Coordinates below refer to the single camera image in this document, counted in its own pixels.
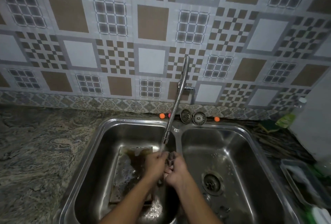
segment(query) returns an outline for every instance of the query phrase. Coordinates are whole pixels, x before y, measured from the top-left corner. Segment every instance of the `person's left forearm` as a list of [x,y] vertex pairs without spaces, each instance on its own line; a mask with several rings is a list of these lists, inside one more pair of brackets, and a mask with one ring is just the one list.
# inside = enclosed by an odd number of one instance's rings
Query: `person's left forearm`
[[99,224],[134,224],[154,181],[143,177],[126,197]]

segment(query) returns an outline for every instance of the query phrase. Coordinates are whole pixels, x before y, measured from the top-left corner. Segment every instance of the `person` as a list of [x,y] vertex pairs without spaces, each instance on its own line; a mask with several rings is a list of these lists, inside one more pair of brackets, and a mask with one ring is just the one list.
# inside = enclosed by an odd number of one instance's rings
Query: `person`
[[136,223],[147,195],[162,177],[176,190],[190,224],[222,224],[207,205],[188,172],[184,158],[176,152],[174,154],[172,167],[165,165],[168,152],[154,152],[147,155],[142,179],[111,212],[102,218],[99,224]]

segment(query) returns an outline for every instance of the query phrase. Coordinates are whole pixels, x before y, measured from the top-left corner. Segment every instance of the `sink rim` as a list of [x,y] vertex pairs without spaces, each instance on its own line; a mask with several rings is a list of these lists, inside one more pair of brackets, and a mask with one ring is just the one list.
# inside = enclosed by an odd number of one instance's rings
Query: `sink rim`
[[[134,124],[134,125],[146,125],[146,126],[159,126],[164,129],[167,126],[166,121],[160,120],[157,116],[151,116],[150,118],[144,117],[110,117],[105,119],[96,128],[94,133],[91,135],[89,144],[85,147],[84,154],[81,157],[69,184],[61,199],[58,209],[55,212],[52,223],[64,223],[64,219],[68,211],[73,211],[74,213],[74,203],[76,201],[77,194],[83,184],[85,176],[89,170],[90,164],[94,158],[97,148],[100,144],[102,136],[104,133],[113,126],[119,124]],[[181,137],[185,131],[189,129],[220,129],[220,130],[230,130],[237,132],[242,135],[245,140],[250,145],[250,148],[254,152],[256,159],[258,160],[260,166],[262,167],[264,173],[266,174],[268,180],[270,181],[272,188],[274,189],[279,201],[281,202],[285,220],[290,219],[290,223],[303,223],[297,209],[294,207],[293,200],[289,197],[286,192],[285,187],[280,183],[278,175],[274,168],[272,168],[271,163],[267,160],[267,157],[263,153],[262,148],[259,146],[255,137],[242,125],[237,123],[228,122],[206,122],[202,126],[196,126],[193,123],[183,124],[180,121],[175,121],[172,125],[171,132],[175,135],[176,140],[176,151],[182,154],[182,142]]]

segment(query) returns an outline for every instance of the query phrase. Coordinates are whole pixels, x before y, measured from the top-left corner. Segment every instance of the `sink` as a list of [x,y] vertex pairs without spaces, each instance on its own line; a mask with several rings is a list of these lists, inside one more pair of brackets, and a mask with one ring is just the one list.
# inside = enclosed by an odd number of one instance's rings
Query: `sink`
[[[158,151],[167,122],[110,118],[92,136],[53,223],[98,223],[111,211],[121,147]],[[252,135],[231,123],[172,125],[166,151],[181,153],[205,200],[225,223],[302,223],[291,198]],[[175,190],[155,187],[138,223],[187,223]]]

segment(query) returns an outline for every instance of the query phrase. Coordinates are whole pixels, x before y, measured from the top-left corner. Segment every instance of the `countertop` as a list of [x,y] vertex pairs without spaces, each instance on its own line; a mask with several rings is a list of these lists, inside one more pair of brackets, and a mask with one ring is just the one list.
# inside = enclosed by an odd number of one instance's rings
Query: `countertop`
[[[0,223],[51,222],[93,131],[111,116],[151,114],[0,107]],[[266,134],[254,121],[224,121],[252,132],[282,181],[280,159],[314,163],[288,130]]]

